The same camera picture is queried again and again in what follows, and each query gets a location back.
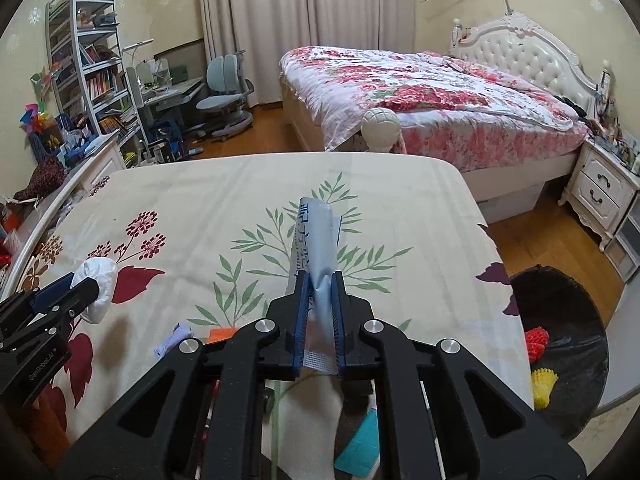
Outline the red foam fruit net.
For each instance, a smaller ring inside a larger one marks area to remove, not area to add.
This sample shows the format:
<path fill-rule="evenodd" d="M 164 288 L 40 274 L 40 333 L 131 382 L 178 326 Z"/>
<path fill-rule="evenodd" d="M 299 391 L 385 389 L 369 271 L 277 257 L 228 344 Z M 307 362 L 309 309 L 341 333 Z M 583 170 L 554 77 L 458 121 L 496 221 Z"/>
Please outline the red foam fruit net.
<path fill-rule="evenodd" d="M 530 364 L 540 360 L 546 352 L 549 343 L 549 333 L 538 326 L 525 332 L 525 343 Z"/>

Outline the grey blue desk chair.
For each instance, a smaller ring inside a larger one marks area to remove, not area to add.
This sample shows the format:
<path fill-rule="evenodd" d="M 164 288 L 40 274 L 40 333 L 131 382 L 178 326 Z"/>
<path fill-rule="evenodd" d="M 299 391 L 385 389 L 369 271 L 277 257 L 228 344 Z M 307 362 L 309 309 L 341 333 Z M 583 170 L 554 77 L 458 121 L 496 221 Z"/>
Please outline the grey blue desk chair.
<path fill-rule="evenodd" d="M 207 65 L 206 84 L 209 95 L 196 104 L 205 114 L 206 122 L 196 129 L 200 138 L 228 140 L 253 125 L 253 114 L 248 97 L 255 91 L 254 84 L 243 72 L 244 50 L 213 58 Z"/>

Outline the white nightstand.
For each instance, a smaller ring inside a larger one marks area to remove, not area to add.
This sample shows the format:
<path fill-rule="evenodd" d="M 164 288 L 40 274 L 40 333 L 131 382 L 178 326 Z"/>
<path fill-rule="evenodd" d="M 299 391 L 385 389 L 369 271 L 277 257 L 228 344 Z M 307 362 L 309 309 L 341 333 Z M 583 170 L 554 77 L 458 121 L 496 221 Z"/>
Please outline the white nightstand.
<path fill-rule="evenodd" d="M 570 204 L 580 223 L 600 237 L 604 252 L 638 191 L 639 178 L 588 136 L 558 205 Z"/>

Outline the pink floral quilt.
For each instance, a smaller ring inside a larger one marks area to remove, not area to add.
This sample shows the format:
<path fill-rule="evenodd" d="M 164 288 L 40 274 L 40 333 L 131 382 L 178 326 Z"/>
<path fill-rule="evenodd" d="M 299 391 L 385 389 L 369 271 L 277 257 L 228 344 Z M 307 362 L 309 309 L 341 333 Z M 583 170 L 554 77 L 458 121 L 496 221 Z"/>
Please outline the pink floral quilt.
<path fill-rule="evenodd" d="M 393 150 L 462 172 L 574 152 L 588 136 L 573 107 L 519 76 L 434 52 L 307 46 L 280 59 L 283 81 L 335 151 L 375 107 L 396 114 Z"/>

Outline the black trash bin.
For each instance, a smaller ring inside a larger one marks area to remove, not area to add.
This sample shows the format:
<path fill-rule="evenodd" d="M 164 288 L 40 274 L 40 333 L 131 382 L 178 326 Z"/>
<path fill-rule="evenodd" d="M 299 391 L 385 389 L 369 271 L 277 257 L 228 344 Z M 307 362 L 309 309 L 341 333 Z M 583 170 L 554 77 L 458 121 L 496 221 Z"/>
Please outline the black trash bin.
<path fill-rule="evenodd" d="M 559 376 L 540 416 L 565 440 L 573 440 L 596 411 L 608 378 L 608 338 L 585 287 L 552 266 L 511 276 L 524 330 L 542 328 L 549 342 L 533 370 Z"/>

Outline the light purple cloth scrap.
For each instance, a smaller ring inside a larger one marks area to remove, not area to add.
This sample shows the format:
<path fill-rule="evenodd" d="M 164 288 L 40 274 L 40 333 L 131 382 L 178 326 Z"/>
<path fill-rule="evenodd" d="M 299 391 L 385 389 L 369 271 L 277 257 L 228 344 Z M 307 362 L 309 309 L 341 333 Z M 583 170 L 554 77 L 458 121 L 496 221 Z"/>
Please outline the light purple cloth scrap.
<path fill-rule="evenodd" d="M 163 359 L 166 354 L 178 346 L 181 341 L 192 338 L 193 330 L 186 324 L 178 323 L 172 329 L 172 332 L 163 339 L 162 343 L 154 349 L 154 354 L 158 360 Z"/>

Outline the yellow foam fruit net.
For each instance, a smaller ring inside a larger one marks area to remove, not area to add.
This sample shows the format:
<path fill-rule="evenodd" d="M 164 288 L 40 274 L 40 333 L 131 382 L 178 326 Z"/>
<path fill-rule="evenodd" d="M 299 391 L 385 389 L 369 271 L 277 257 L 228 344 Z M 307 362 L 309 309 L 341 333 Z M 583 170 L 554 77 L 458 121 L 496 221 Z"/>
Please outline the yellow foam fruit net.
<path fill-rule="evenodd" d="M 545 410 L 550 404 L 551 393 L 559 376 L 550 368 L 538 368 L 530 374 L 534 407 L 537 411 Z"/>

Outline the silver blue toothpaste tube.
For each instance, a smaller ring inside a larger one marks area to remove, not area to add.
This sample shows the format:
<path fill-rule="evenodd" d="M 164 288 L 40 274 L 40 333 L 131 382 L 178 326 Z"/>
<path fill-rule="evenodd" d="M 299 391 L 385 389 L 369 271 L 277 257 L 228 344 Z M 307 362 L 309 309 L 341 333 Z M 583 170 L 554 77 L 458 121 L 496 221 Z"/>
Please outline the silver blue toothpaste tube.
<path fill-rule="evenodd" d="M 287 292 L 295 288 L 299 271 L 309 278 L 303 366 L 337 374 L 331 304 L 331 285 L 337 271 L 341 217 L 318 198 L 299 201 L 294 224 Z"/>

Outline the plastic drawer unit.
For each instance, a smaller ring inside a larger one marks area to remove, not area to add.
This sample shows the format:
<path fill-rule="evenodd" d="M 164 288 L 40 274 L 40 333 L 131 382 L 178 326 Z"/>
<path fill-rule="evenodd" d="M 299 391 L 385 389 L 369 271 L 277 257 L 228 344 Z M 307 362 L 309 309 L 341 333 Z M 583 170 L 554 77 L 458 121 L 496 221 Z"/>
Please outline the plastic drawer unit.
<path fill-rule="evenodd" d="M 624 283 L 639 270 L 639 240 L 639 205 L 634 204 L 604 252 Z"/>

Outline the white tissue ball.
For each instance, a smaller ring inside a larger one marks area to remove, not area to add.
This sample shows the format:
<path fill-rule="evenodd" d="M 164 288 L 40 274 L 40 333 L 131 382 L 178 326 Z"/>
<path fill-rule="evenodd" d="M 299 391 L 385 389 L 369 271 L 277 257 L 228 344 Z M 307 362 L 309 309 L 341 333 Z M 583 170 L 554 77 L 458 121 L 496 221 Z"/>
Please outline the white tissue ball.
<path fill-rule="evenodd" d="M 99 324 L 112 304 L 117 282 L 118 266 L 111 258 L 92 257 L 74 272 L 70 286 L 80 286 L 86 306 L 81 317 L 90 324 Z"/>

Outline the floral cream bed sheet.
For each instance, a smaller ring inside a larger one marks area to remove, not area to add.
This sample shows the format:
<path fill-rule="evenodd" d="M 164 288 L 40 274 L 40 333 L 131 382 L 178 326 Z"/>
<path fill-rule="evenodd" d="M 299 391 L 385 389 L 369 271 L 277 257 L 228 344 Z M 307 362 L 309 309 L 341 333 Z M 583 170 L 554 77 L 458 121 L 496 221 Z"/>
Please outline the floral cream bed sheet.
<path fill-rule="evenodd" d="M 341 217 L 343 374 L 292 367 L 287 292 L 303 197 Z M 387 479 L 512 479 L 489 430 L 534 420 L 513 289 L 460 172 L 440 159 L 263 154 L 117 171 L 26 254 L 6 299 L 92 257 L 118 266 L 99 324 L 24 408 L 1 403 L 6 479 L 331 479 L 378 410 Z M 158 360 L 176 324 L 193 337 Z M 231 339 L 206 344 L 215 327 Z"/>

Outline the beige curtains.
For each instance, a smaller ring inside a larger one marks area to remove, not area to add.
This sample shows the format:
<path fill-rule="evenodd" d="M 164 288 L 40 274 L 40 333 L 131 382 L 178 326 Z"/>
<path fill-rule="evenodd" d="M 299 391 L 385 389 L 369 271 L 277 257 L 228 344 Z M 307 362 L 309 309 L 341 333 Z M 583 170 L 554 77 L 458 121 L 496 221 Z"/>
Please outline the beige curtains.
<path fill-rule="evenodd" d="M 282 99 L 279 61 L 306 46 L 410 52 L 414 0 L 201 0 L 209 58 L 241 52 L 250 104 Z"/>

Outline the grey desk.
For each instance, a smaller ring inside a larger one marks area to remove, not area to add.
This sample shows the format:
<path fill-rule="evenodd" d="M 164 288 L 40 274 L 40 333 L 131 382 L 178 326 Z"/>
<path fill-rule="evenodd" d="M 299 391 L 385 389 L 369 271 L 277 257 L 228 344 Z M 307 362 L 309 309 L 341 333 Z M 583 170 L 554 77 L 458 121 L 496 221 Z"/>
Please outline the grey desk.
<path fill-rule="evenodd" d="M 170 108 L 184 105 L 189 103 L 204 88 L 205 82 L 203 78 L 192 78 L 180 82 L 180 84 L 157 89 L 154 96 L 142 101 L 140 110 L 155 108 L 159 112 L 160 110 L 169 110 Z"/>

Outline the orange cloth scrap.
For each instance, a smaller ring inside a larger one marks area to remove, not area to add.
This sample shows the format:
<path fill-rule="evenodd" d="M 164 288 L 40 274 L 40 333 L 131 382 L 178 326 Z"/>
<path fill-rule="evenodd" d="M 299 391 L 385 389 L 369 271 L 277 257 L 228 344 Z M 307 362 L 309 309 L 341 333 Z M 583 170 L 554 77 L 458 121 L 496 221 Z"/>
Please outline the orange cloth scrap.
<path fill-rule="evenodd" d="M 216 344 L 216 342 L 231 339 L 238 331 L 236 327 L 215 327 L 212 328 L 206 337 L 206 344 Z"/>

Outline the teal paper card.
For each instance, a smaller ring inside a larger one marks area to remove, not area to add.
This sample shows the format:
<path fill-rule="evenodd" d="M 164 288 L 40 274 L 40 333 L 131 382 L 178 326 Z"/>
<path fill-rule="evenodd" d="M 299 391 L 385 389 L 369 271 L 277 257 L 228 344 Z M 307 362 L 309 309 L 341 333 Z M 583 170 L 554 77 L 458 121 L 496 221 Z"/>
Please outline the teal paper card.
<path fill-rule="evenodd" d="M 373 474 L 379 457 L 378 410 L 370 408 L 360 422 L 355 435 L 334 460 L 334 467 L 352 477 L 367 479 Z"/>

